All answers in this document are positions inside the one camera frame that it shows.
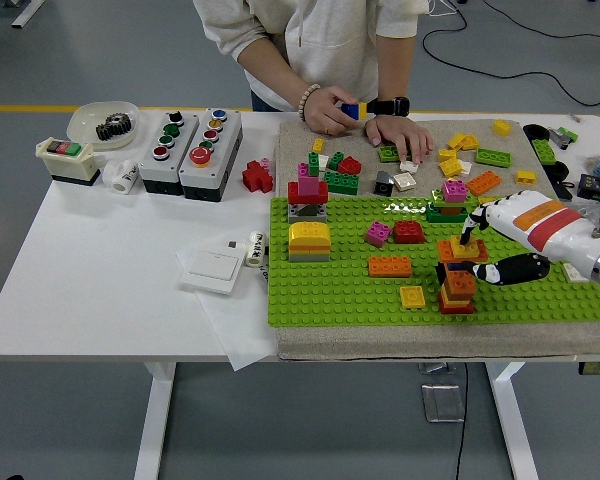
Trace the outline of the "person's right hand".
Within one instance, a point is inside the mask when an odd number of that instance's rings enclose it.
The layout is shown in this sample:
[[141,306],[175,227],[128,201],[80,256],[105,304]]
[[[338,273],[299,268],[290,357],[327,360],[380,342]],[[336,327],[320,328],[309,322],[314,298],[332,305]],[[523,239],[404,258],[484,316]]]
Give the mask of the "person's right hand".
[[320,88],[304,104],[304,120],[315,133],[340,135],[357,126],[357,121],[343,113],[337,103],[356,104],[358,99],[338,86]]

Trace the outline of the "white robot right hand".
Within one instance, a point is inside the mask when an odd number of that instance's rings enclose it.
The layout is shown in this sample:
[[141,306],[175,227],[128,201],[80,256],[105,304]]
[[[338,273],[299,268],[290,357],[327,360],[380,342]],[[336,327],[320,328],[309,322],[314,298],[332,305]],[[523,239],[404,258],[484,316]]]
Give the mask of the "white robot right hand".
[[492,264],[462,261],[462,268],[474,277],[497,286],[525,283],[546,277],[551,263],[566,261],[586,279],[600,283],[600,233],[562,202],[524,190],[485,203],[466,218],[460,243],[468,243],[474,228],[488,227],[528,252]]

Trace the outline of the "person's left hand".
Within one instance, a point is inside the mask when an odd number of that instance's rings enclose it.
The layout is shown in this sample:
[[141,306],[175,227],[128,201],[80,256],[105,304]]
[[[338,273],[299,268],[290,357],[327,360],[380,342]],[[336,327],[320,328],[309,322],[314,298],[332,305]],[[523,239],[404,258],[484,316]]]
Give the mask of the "person's left hand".
[[430,132],[408,117],[377,115],[366,122],[365,133],[373,146],[392,143],[401,161],[410,154],[411,161],[419,164],[434,148]]

